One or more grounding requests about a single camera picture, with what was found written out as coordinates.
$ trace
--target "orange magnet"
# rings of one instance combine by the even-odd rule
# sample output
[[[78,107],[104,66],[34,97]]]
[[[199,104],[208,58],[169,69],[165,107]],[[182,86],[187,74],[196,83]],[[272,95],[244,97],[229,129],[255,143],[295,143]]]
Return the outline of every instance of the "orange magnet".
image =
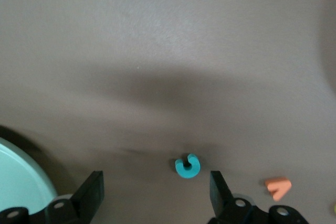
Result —
[[[274,201],[279,201],[292,187],[292,183],[285,177],[268,179],[265,185]]]

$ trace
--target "teal plate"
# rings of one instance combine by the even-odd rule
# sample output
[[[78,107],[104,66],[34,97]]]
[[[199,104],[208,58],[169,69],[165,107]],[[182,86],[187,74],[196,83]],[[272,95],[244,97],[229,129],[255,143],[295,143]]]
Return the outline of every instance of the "teal plate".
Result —
[[[0,211],[26,207],[34,214],[55,197],[56,190],[42,168],[20,148],[0,138]]]

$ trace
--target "blue hook-shaped toy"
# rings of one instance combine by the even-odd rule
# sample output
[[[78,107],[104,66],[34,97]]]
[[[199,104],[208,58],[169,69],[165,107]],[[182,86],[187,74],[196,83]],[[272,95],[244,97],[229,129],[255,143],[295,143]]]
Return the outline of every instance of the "blue hook-shaped toy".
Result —
[[[187,159],[190,166],[185,166],[183,160],[178,159],[175,161],[175,168],[182,178],[193,178],[200,172],[201,164],[195,154],[189,154]]]

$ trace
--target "gray surface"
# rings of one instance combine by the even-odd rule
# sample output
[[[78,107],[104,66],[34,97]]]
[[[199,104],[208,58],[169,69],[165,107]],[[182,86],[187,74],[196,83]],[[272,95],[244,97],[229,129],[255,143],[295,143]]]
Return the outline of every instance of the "gray surface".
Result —
[[[0,124],[38,146],[62,193],[104,170],[93,223],[206,223],[211,169],[263,210],[262,180],[288,176],[280,203],[334,223],[335,13],[336,0],[0,0]],[[191,180],[170,166],[187,152],[203,165]]]

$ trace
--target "orange toy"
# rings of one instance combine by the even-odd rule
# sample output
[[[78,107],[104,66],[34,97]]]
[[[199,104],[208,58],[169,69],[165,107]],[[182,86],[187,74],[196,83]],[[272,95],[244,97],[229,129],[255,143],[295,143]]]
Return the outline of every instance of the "orange toy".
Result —
[[[268,179],[265,181],[265,185],[274,201],[279,201],[292,187],[292,183],[285,177]]]

